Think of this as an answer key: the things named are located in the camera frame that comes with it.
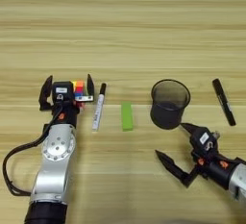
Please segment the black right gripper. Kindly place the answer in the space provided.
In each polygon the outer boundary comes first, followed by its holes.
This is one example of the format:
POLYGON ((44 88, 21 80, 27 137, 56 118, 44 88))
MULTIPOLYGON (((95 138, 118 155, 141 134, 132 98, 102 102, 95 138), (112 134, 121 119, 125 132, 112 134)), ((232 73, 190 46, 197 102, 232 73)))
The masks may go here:
MULTIPOLYGON (((198 134, 201 130, 199 126, 191 123, 182 123, 181 126, 191 135, 198 134)), ((210 156, 201 156, 193 150, 191 156, 196 166, 187 173, 177 166, 165 153, 156 150, 156 154, 165 169, 175 176, 185 187, 189 187, 198 174, 200 174, 205 179, 211 179, 225 190, 228 190, 232 174, 239 165, 239 158, 231 160, 217 153, 210 156)))

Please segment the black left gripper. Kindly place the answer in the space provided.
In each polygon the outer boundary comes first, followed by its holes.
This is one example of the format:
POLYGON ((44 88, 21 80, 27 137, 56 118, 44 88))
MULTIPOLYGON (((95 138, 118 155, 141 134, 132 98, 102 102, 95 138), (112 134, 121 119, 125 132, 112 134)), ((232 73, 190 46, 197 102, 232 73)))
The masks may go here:
MULTIPOLYGON (((41 111, 49 111, 51 104, 47 101, 51 95, 53 76, 49 76, 44 82, 39 95, 39 109, 41 111)), ((89 96, 75 96, 72 99, 58 99, 52 108, 54 125, 69 124, 73 127, 77 125, 77 115, 85 106, 85 103, 94 101, 94 84, 90 74, 87 74, 86 81, 87 94, 89 96)))

